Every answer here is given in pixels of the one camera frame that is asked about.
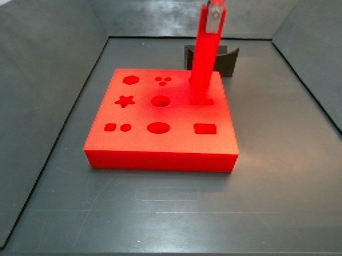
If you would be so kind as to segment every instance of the metal enclosure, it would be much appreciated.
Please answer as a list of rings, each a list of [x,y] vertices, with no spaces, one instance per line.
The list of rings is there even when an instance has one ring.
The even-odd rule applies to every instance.
[[[85,0],[0,7],[0,247],[25,204],[106,34]]]

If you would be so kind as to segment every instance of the star-shaped hole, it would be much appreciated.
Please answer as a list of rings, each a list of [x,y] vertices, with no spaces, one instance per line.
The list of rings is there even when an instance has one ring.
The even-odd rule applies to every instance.
[[[120,96],[120,99],[114,101],[114,104],[120,104],[121,108],[125,108],[129,104],[135,104],[133,96]]]

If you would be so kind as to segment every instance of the hexagonal hole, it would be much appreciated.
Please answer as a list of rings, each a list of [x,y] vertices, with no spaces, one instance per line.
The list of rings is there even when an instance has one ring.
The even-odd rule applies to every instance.
[[[136,84],[139,82],[139,77],[137,76],[127,76],[127,77],[124,77],[123,82],[128,85]]]

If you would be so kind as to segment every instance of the gray floor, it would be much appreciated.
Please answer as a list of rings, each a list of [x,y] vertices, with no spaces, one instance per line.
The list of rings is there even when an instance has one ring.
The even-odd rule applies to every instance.
[[[183,68],[192,40],[113,39],[4,252],[342,252],[342,143],[268,41],[224,79],[231,175],[89,168],[81,147],[114,68]]]

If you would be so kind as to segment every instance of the shape cutout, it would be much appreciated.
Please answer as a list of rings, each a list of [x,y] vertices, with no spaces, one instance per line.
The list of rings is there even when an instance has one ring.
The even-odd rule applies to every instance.
[[[195,134],[216,134],[216,125],[215,124],[193,124]]]

